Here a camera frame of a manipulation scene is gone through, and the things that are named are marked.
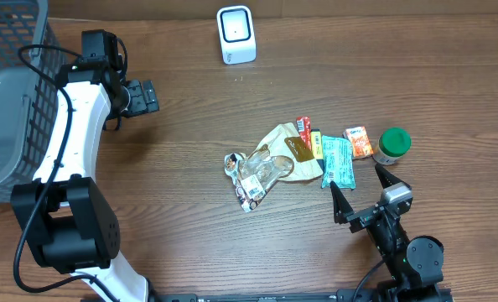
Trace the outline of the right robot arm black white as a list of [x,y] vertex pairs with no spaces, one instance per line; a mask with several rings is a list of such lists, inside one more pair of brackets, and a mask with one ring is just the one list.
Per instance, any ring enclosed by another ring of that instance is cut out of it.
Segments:
[[330,183],[334,220],[353,233],[367,231],[381,261],[366,273],[355,289],[339,289],[338,301],[451,301],[444,280],[444,245],[435,237],[410,239],[400,222],[412,207],[412,187],[381,164],[375,171],[382,186],[380,200],[354,211],[335,182]]

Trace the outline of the beige brown snack bag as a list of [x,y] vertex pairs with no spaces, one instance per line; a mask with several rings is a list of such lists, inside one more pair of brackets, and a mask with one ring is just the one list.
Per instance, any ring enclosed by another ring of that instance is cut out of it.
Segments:
[[246,213],[255,210],[279,181],[309,181],[323,175],[317,159],[291,122],[277,125],[250,154],[227,154],[224,171]]

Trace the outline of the teal tissue packet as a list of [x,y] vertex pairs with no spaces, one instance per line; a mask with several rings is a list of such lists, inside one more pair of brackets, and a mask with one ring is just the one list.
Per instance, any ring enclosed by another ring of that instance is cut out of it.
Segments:
[[353,171],[352,144],[345,138],[335,138],[324,135],[324,174],[321,188],[330,187],[335,182],[340,189],[356,188]]

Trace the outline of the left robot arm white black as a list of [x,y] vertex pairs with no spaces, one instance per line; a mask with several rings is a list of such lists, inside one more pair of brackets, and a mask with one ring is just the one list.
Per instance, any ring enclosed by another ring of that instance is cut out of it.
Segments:
[[157,301],[149,279],[122,254],[118,219],[96,184],[106,122],[157,112],[151,81],[129,81],[127,49],[103,29],[81,34],[81,52],[55,76],[57,93],[45,156],[31,182],[15,185],[11,206],[22,229],[13,260],[16,285],[43,293],[82,280],[101,301]]

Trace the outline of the orange Kleenex tissue pack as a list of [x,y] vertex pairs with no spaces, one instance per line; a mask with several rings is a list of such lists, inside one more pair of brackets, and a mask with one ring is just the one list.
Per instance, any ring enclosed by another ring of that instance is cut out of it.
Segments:
[[365,127],[347,128],[344,131],[343,136],[349,140],[352,145],[354,159],[363,159],[373,155],[373,149]]

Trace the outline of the yellow black battery tube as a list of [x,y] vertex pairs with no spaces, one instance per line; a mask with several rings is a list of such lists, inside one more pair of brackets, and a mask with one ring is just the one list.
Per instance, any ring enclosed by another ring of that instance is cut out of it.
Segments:
[[318,128],[313,128],[311,130],[311,146],[312,146],[312,153],[314,158],[317,160],[317,163],[319,164],[319,167],[322,170],[325,170],[324,167],[324,152],[323,152],[323,146],[322,146],[322,135],[321,132]]

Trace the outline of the green lid jar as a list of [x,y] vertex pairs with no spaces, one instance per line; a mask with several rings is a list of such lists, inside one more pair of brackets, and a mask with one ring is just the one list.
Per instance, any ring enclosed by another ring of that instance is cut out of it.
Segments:
[[410,134],[403,128],[388,128],[378,139],[372,158],[379,164],[395,164],[412,146]]

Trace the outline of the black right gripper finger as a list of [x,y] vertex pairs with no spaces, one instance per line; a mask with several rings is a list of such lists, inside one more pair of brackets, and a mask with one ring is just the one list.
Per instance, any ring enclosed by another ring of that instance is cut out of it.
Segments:
[[407,182],[396,177],[382,164],[376,164],[375,171],[384,190],[395,190],[397,188],[406,188],[407,190],[412,189]]
[[334,205],[334,221],[345,224],[348,222],[348,217],[354,214],[354,211],[334,181],[330,183],[330,189]]

